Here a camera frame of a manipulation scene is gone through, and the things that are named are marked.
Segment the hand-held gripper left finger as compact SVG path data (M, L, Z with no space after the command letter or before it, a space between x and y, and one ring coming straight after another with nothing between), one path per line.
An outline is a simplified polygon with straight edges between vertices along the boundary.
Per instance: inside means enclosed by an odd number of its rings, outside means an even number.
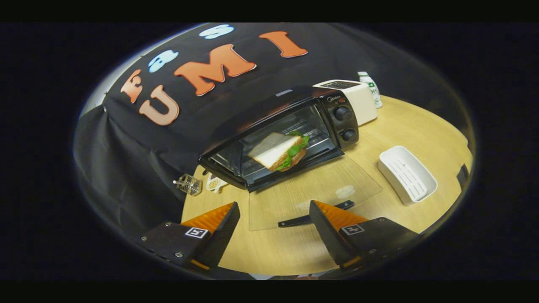
M218 267L240 219L237 202L183 223L164 222L137 238L137 245L176 266L194 271Z

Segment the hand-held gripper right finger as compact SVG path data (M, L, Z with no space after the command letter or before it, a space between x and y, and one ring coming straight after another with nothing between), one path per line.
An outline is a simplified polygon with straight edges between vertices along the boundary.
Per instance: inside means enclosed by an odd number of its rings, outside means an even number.
M419 240L418 233L391 219L367 219L316 200L310 201L310 218L341 270L379 265Z

